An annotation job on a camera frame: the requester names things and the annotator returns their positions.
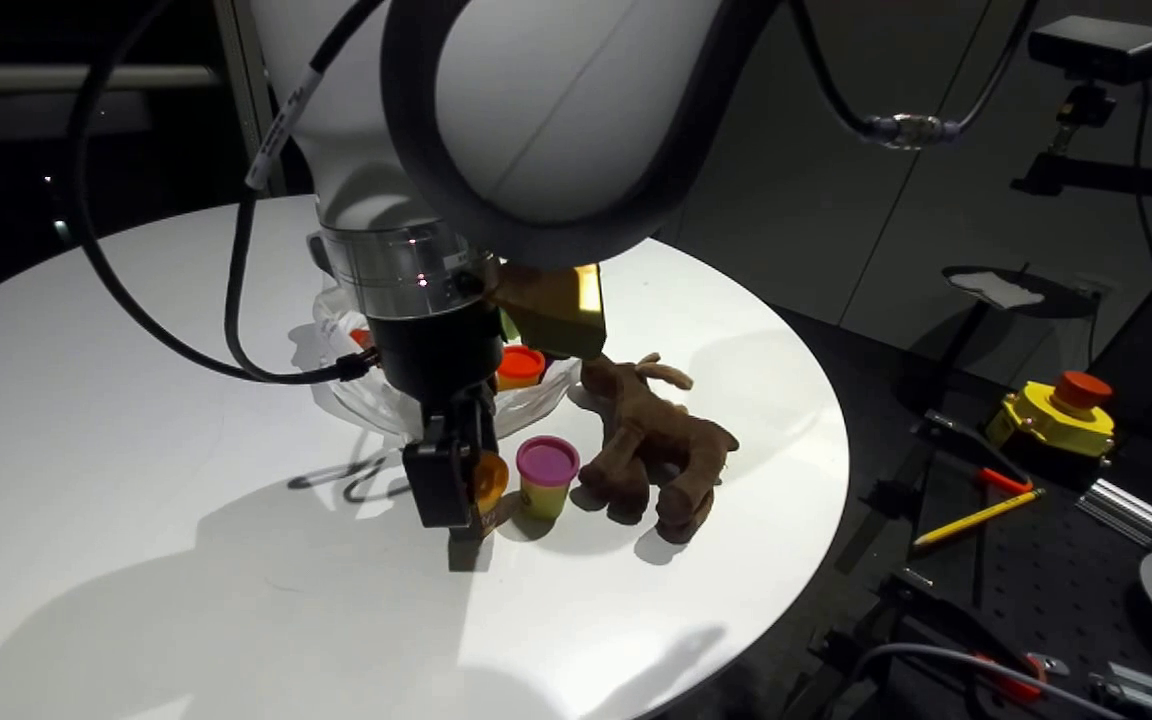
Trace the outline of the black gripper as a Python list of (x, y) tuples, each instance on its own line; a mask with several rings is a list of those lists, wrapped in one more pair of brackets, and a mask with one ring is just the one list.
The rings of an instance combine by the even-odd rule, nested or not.
[(473, 465), (496, 446), (499, 315), (487, 299), (473, 299), (443, 315), (375, 319), (372, 330), (388, 383), (419, 406), (419, 427), (404, 444), (419, 525), (452, 526), (452, 573), (479, 573), (487, 526), (475, 525)]

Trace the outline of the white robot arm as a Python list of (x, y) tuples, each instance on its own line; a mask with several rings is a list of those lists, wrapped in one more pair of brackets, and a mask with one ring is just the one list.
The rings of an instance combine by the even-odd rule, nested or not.
[(776, 0), (245, 0), (321, 201), (330, 270), (417, 406), (417, 517), (487, 534), (510, 288), (655, 231), (719, 136)]

